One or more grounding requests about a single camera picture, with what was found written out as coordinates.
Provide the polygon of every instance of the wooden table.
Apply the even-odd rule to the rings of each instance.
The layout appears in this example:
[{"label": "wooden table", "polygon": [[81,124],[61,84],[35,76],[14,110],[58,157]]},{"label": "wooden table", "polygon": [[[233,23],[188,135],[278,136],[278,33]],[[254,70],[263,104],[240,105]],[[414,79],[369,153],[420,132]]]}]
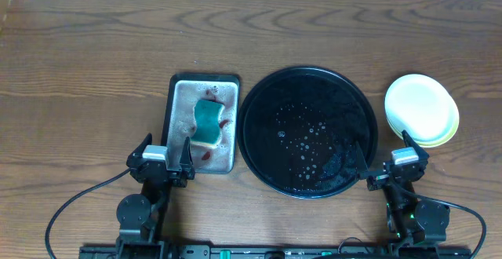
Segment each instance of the wooden table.
[{"label": "wooden table", "polygon": [[[352,80],[379,123],[375,162],[402,147],[384,117],[399,76],[430,75],[460,111],[455,137],[429,151],[419,193],[477,210],[480,258],[502,256],[502,0],[13,0],[0,36],[0,257],[47,257],[47,222],[72,195],[122,172],[148,132],[159,142],[169,79],[237,74],[240,102],[264,76],[316,64]],[[113,243],[131,177],[69,206],[53,227],[58,257]],[[453,210],[448,245],[481,231]],[[299,200],[259,181],[238,152],[227,175],[173,192],[165,233],[218,245],[337,245],[385,240],[382,192],[366,183]]]}]

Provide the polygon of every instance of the teal sponge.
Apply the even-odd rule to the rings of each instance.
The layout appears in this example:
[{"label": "teal sponge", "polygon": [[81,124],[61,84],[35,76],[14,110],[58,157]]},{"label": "teal sponge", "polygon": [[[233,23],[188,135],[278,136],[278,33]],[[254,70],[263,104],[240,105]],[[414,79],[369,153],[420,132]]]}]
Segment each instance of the teal sponge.
[{"label": "teal sponge", "polygon": [[223,105],[217,102],[199,100],[195,105],[194,115],[197,129],[191,142],[198,145],[214,147],[220,139],[218,118]]}]

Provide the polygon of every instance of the round black tray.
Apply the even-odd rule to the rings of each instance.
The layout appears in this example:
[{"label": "round black tray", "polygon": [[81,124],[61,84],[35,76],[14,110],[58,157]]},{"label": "round black tray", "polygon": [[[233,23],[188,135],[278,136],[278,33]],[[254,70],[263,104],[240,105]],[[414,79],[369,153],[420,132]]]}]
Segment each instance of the round black tray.
[{"label": "round black tray", "polygon": [[356,181],[355,142],[368,166],[377,121],[361,90],[320,67],[277,71],[249,92],[237,138],[248,167],[265,184],[297,198],[339,194]]}]

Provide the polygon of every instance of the red spot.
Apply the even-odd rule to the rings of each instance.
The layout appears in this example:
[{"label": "red spot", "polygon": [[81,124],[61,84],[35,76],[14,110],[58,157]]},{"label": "red spot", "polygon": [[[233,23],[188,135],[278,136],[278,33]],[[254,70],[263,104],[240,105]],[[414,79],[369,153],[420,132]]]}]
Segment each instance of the red spot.
[{"label": "red spot", "polygon": [[207,160],[207,159],[209,159],[210,157],[211,157],[211,152],[209,152],[209,151],[208,151],[208,152],[206,152],[206,153],[204,154],[204,156],[202,156],[202,160],[203,160],[203,161],[206,161],[206,160]]},{"label": "red spot", "polygon": [[220,122],[220,129],[223,129],[223,127],[230,121],[228,121],[228,119],[225,119],[223,121]]}]

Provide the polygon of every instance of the white plate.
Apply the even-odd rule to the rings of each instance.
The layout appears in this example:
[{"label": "white plate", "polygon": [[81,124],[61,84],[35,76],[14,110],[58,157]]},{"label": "white plate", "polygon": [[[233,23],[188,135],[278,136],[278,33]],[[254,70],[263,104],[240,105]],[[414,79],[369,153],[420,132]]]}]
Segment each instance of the white plate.
[{"label": "white plate", "polygon": [[426,75],[405,75],[392,83],[385,95],[385,114],[395,131],[406,130],[418,144],[428,147],[444,144],[459,124],[453,98]]}]

